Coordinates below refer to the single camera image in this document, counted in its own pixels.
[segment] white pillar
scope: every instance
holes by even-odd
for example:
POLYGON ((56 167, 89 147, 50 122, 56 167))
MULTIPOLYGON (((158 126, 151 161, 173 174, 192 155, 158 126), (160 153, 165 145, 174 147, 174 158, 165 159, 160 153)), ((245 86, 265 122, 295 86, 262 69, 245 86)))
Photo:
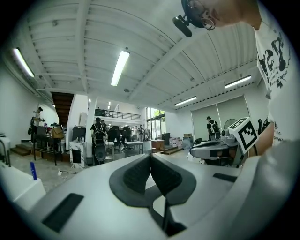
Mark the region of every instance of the white pillar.
POLYGON ((66 149, 69 150, 69 142, 72 141, 73 127, 79 125, 81 113, 88 112, 88 96, 75 94, 70 107, 69 118, 67 120, 66 149))
POLYGON ((94 116, 95 116, 95 109, 97 104, 97 97, 90 99, 90 108, 88 112, 88 118, 86 121, 86 131, 85 131, 85 141, 86 141, 86 156, 92 156, 92 137, 90 135, 90 128, 94 124, 94 116))

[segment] wooden stairs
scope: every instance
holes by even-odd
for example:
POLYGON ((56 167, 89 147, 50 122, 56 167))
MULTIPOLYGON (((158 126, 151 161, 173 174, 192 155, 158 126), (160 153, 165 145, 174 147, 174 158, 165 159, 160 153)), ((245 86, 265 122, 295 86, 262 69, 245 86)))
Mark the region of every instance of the wooden stairs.
POLYGON ((181 150, 183 150, 183 148, 177 148, 177 147, 176 148, 169 148, 169 149, 165 150, 164 152, 162 152, 162 154, 171 155, 171 154, 173 154, 175 152, 179 152, 181 150))
POLYGON ((67 126, 73 97, 74 94, 70 93, 52 92, 53 103, 55 105, 58 118, 60 119, 59 124, 63 127, 67 126))
POLYGON ((23 145, 23 144, 17 144, 15 148, 10 149, 12 152, 19 154, 21 156, 26 156, 31 154, 31 148, 23 145))

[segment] window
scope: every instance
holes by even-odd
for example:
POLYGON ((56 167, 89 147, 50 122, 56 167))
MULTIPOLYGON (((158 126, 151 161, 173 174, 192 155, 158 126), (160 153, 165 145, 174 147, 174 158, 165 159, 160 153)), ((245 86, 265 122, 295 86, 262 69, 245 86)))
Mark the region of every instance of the window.
POLYGON ((147 119, 151 119, 151 108, 147 107, 147 119))
POLYGON ((151 118, 158 117, 160 115, 158 109, 151 108, 151 118))
POLYGON ((151 131, 151 139, 166 133, 165 112, 159 109, 147 107, 147 129, 151 131))

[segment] railing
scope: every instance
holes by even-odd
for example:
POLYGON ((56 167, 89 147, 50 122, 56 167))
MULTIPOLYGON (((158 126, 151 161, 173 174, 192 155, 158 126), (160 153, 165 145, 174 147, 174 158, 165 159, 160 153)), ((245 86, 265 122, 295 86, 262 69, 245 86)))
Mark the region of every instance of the railing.
POLYGON ((95 116, 141 120, 141 116, 138 114, 132 114, 132 113, 126 113, 126 112, 115 112, 115 111, 109 111, 109 110, 104 110, 104 109, 96 109, 95 116))

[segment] white ceiling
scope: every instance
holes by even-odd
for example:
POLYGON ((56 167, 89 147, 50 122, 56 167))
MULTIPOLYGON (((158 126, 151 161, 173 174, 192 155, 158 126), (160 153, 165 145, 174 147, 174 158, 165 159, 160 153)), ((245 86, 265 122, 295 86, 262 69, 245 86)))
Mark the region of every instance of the white ceiling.
POLYGON ((261 79, 251 27, 192 28, 187 38, 172 23, 179 14, 180 0, 41 0, 12 45, 36 74, 39 92, 101 95, 162 110, 178 109, 175 103, 193 96, 197 102, 217 98, 226 93, 224 84, 242 76, 252 75, 245 88, 261 79), (131 54, 113 87, 126 47, 131 54))

